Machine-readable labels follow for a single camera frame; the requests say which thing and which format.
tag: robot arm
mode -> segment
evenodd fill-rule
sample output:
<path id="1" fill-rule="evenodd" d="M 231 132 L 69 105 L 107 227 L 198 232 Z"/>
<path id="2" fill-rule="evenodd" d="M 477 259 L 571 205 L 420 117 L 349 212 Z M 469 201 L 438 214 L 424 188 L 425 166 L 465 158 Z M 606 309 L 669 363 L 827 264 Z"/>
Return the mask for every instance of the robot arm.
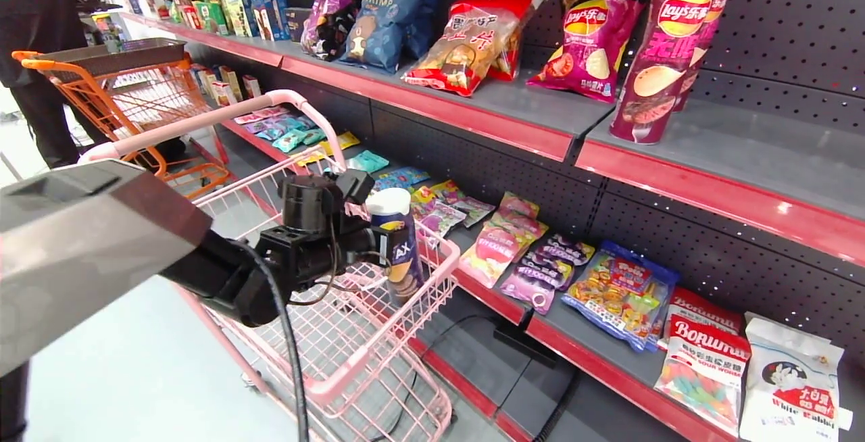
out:
<path id="1" fill-rule="evenodd" d="M 344 214 L 362 204 L 368 174 L 289 177 L 283 224 L 255 250 L 283 298 L 322 275 L 386 266 L 407 232 Z M 253 258 L 210 229 L 213 220 L 141 168 L 117 161 L 60 168 L 0 191 L 0 376 L 153 275 L 254 327 L 277 316 Z"/>

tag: black pants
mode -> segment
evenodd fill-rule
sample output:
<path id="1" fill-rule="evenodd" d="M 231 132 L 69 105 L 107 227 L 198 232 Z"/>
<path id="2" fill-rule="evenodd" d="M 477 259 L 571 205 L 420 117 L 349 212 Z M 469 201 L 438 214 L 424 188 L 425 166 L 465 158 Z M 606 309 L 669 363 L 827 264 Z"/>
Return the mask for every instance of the black pants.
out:
<path id="1" fill-rule="evenodd" d="M 45 163 L 50 168 L 73 165 L 78 161 L 78 149 L 69 134 L 66 114 L 63 112 L 63 104 L 67 104 L 68 100 L 44 76 L 34 76 L 34 79 L 30 84 L 9 89 L 12 97 L 15 97 L 18 109 L 33 130 L 36 148 Z M 87 116 L 72 104 L 69 106 L 73 110 L 75 121 L 78 121 L 94 143 L 108 141 Z"/>

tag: black cable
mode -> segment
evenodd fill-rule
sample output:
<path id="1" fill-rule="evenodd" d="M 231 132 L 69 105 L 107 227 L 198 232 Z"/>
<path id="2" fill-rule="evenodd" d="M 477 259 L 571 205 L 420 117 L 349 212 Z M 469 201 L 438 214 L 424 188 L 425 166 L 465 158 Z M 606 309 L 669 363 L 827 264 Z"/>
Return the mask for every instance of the black cable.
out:
<path id="1" fill-rule="evenodd" d="M 253 258 L 255 266 L 262 272 L 268 284 L 270 285 L 273 294 L 273 301 L 276 303 L 276 309 L 279 315 L 279 323 L 282 324 L 283 334 L 285 335 L 285 346 L 288 350 L 288 362 L 291 365 L 291 378 L 294 382 L 294 402 L 297 412 L 297 440 L 299 442 L 309 442 L 310 439 L 310 421 L 309 414 L 306 412 L 306 393 L 303 390 L 303 371 L 300 366 L 300 355 L 297 353 L 297 340 L 294 338 L 294 330 L 291 328 L 291 319 L 288 316 L 288 311 L 285 309 L 287 302 L 283 299 L 282 293 L 276 285 L 276 279 L 273 278 L 273 273 L 250 245 L 241 241 L 232 241 L 232 244 L 239 246 Z"/>
<path id="2" fill-rule="evenodd" d="M 418 356 L 420 361 L 422 362 L 424 359 L 424 356 L 426 356 L 430 352 L 430 350 L 433 350 L 433 347 L 436 347 L 436 345 L 438 345 L 442 340 L 445 339 L 445 335 L 448 332 L 450 332 L 451 329 L 457 327 L 458 325 L 461 325 L 463 322 L 470 321 L 471 319 L 485 319 L 485 320 L 488 320 L 489 322 L 494 322 L 494 323 L 498 321 L 497 316 L 492 316 L 492 315 L 485 316 L 485 315 L 481 315 L 481 314 L 472 314 L 469 316 L 464 316 L 464 318 L 457 319 L 456 322 L 447 326 L 447 328 L 445 330 L 442 330 L 441 333 L 436 335 L 435 339 L 432 340 L 432 343 L 430 343 L 429 346 L 426 346 L 426 349 L 424 349 L 423 352 L 421 352 L 420 355 Z M 393 426 L 390 427 L 390 430 L 388 430 L 387 433 L 383 433 L 374 439 L 370 439 L 369 442 L 381 442 L 381 440 L 387 440 L 387 438 L 389 438 L 391 435 L 393 435 L 393 432 L 395 432 L 396 427 L 399 426 L 399 421 L 402 421 L 402 415 L 405 414 L 405 404 L 407 404 L 408 397 L 411 396 L 412 390 L 414 390 L 414 383 L 417 383 L 417 381 L 418 381 L 418 372 L 415 371 L 411 386 L 408 389 L 408 393 L 406 393 L 405 398 L 402 399 L 403 407 L 401 409 L 399 409 L 399 416 L 396 417 L 395 421 L 393 421 Z"/>

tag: shelf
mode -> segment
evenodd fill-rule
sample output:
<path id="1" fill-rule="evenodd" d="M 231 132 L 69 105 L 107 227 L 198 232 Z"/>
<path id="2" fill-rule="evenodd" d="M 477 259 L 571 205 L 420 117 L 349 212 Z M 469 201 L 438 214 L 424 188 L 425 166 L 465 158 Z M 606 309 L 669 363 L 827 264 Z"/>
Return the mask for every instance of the shelf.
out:
<path id="1" fill-rule="evenodd" d="M 386 75 L 324 62 L 304 54 L 300 45 L 290 41 L 219 36 L 136 14 L 123 17 L 559 162 L 565 160 L 575 137 L 583 137 L 612 110 L 610 104 L 586 97 L 528 87 L 529 70 L 521 72 L 518 82 L 487 79 L 472 98 L 465 98 L 405 84 L 399 79 L 402 71 Z"/>
<path id="2" fill-rule="evenodd" d="M 586 138 L 576 166 L 865 266 L 865 137 L 699 100 L 656 145 Z"/>

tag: pink shopping cart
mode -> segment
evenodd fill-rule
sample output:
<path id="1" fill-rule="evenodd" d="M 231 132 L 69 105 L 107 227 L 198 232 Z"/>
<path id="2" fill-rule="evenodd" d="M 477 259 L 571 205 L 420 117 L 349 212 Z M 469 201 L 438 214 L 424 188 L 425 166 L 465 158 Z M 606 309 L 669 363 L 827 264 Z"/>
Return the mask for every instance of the pink shopping cart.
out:
<path id="1" fill-rule="evenodd" d="M 278 181 L 292 174 L 321 174 L 325 168 L 345 170 L 333 128 L 297 92 L 271 91 L 97 147 L 82 160 L 117 158 L 279 103 L 293 104 L 324 131 L 333 158 L 321 146 L 310 147 L 195 201 L 214 218 L 212 228 L 220 235 L 254 244 L 261 230 L 281 221 L 281 199 L 275 196 Z M 365 214 L 358 207 L 350 212 Z M 402 306 L 391 303 L 383 285 L 385 272 L 371 264 L 350 266 L 330 286 L 325 276 L 321 285 L 291 298 L 289 316 L 311 405 L 314 439 L 437 440 L 450 424 L 450 399 L 408 341 L 451 297 L 460 249 L 422 224 L 418 235 L 427 280 Z M 279 321 L 248 328 L 201 305 L 188 291 L 181 289 L 181 295 L 241 366 L 248 385 L 295 417 L 290 345 Z"/>

